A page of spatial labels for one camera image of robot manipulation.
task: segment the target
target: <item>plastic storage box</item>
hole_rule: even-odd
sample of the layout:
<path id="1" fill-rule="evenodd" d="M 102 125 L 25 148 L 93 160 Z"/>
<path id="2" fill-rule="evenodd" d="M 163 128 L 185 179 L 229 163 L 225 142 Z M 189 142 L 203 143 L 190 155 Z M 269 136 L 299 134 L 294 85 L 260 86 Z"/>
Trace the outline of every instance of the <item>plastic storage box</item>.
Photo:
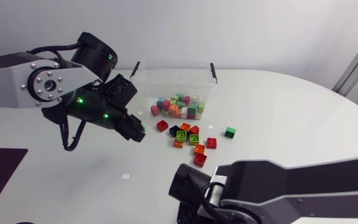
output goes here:
<path id="1" fill-rule="evenodd" d="M 137 62 L 131 82 L 147 118 L 201 119 L 218 80 L 207 60 L 145 58 Z"/>

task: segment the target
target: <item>tabletop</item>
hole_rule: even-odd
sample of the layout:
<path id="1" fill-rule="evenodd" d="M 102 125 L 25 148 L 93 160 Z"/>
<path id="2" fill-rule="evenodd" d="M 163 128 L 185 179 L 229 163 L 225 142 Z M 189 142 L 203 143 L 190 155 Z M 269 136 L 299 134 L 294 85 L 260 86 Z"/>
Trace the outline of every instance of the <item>tabletop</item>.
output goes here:
<path id="1" fill-rule="evenodd" d="M 130 70 L 113 70 L 126 78 Z M 181 163 L 211 175 L 216 166 L 268 159 L 285 167 L 358 157 L 358 106 L 314 83 L 273 72 L 217 70 L 218 84 L 202 120 L 167 118 L 217 138 L 204 167 L 193 147 L 172 146 L 167 131 L 146 118 L 138 96 L 128 104 L 146 127 L 141 143 L 87 124 L 78 147 L 63 150 L 59 128 L 39 109 L 0 108 L 0 147 L 28 153 L 0 194 L 0 223 L 176 223 L 179 201 L 168 195 Z M 72 135 L 79 121 L 69 118 Z M 234 139 L 224 137 L 236 128 Z M 301 218 L 295 223 L 358 223 Z"/>

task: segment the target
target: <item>lego brick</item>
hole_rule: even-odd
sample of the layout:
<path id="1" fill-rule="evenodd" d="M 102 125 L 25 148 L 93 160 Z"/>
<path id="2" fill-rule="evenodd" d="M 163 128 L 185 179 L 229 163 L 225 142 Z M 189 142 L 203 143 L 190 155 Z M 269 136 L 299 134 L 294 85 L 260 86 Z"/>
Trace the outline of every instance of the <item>lego brick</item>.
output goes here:
<path id="1" fill-rule="evenodd" d="M 166 100 L 165 97 L 159 97 L 158 100 L 157 100 L 157 102 L 163 103 L 165 100 Z"/>
<path id="2" fill-rule="evenodd" d="M 190 103 L 187 106 L 187 113 L 188 114 L 196 114 L 197 113 L 197 105 L 195 103 Z"/>
<path id="3" fill-rule="evenodd" d="M 153 116 L 160 115 L 160 110 L 159 110 L 158 107 L 153 105 L 153 106 L 150 107 L 150 110 L 151 110 Z"/>
<path id="4" fill-rule="evenodd" d="M 178 102 L 178 106 L 182 109 L 186 106 L 186 104 L 184 102 Z"/>
<path id="5" fill-rule="evenodd" d="M 191 127 L 189 131 L 190 131 L 190 134 L 199 134 L 200 128 L 197 125 L 195 125 L 195 126 Z"/>
<path id="6" fill-rule="evenodd" d="M 194 158 L 194 164 L 203 167 L 205 160 L 206 160 L 207 156 L 201 153 L 197 153 L 196 157 Z"/>
<path id="7" fill-rule="evenodd" d="M 193 95 L 193 97 L 191 98 L 193 103 L 198 103 L 200 102 L 200 96 L 199 95 Z"/>
<path id="8" fill-rule="evenodd" d="M 191 128 L 191 125 L 190 125 L 190 124 L 186 124 L 186 123 L 183 123 L 183 124 L 180 126 L 180 129 L 185 130 L 185 131 L 189 131 L 190 128 Z"/>
<path id="9" fill-rule="evenodd" d="M 183 149 L 184 142 L 178 142 L 177 139 L 173 140 L 173 146 Z"/>
<path id="10" fill-rule="evenodd" d="M 178 142 L 187 142 L 187 131 L 177 131 L 177 141 Z"/>
<path id="11" fill-rule="evenodd" d="M 197 153 L 204 154 L 205 152 L 205 146 L 201 144 L 196 144 L 194 148 L 194 155 L 197 155 Z"/>
<path id="12" fill-rule="evenodd" d="M 158 108 L 159 110 L 162 110 L 162 102 L 161 102 L 161 101 L 158 101 L 158 102 L 157 102 L 157 108 Z"/>
<path id="13" fill-rule="evenodd" d="M 228 138 L 234 138 L 235 133 L 236 133 L 236 130 L 234 128 L 227 127 L 224 135 Z"/>
<path id="14" fill-rule="evenodd" d="M 164 120 L 162 120 L 162 121 L 157 123 L 157 128 L 160 131 L 165 131 L 168 128 L 168 123 L 165 122 Z"/>
<path id="15" fill-rule="evenodd" d="M 164 116 L 169 116 L 169 112 L 165 110 L 161 110 L 161 114 Z"/>
<path id="16" fill-rule="evenodd" d="M 178 105 L 176 105 L 176 104 L 171 104 L 171 105 L 169 106 L 168 112 L 171 113 L 171 114 L 174 114 L 174 113 L 176 113 L 177 109 L 178 109 Z"/>
<path id="17" fill-rule="evenodd" d="M 190 96 L 185 96 L 185 97 L 183 98 L 183 102 L 186 103 L 186 106 L 189 105 L 189 103 L 190 103 Z"/>
<path id="18" fill-rule="evenodd" d="M 169 129 L 169 133 L 172 135 L 172 137 L 176 137 L 178 131 L 183 131 L 183 130 L 180 129 L 177 125 Z"/>
<path id="19" fill-rule="evenodd" d="M 187 119 L 196 119 L 196 115 L 195 114 L 187 114 Z"/>
<path id="20" fill-rule="evenodd" d="M 170 105 L 171 105 L 170 101 L 169 101 L 169 100 L 165 100 L 165 101 L 162 103 L 162 110 L 168 111 Z"/>
<path id="21" fill-rule="evenodd" d="M 202 112 L 204 112 L 204 109 L 205 109 L 205 103 L 199 102 L 199 103 L 198 103 L 197 113 L 202 113 Z"/>
<path id="22" fill-rule="evenodd" d="M 171 96 L 171 101 L 175 100 L 176 102 L 179 101 L 179 96 Z"/>
<path id="23" fill-rule="evenodd" d="M 208 149 L 216 149 L 216 146 L 218 146 L 218 143 L 216 142 L 216 138 L 207 138 L 206 139 L 206 147 Z"/>
<path id="24" fill-rule="evenodd" d="M 190 144 L 195 146 L 196 144 L 200 143 L 200 136 L 198 134 L 191 134 L 190 135 Z"/>
<path id="25" fill-rule="evenodd" d="M 180 102 L 183 102 L 183 94 L 177 93 L 176 96 L 179 97 L 178 100 L 179 100 Z"/>

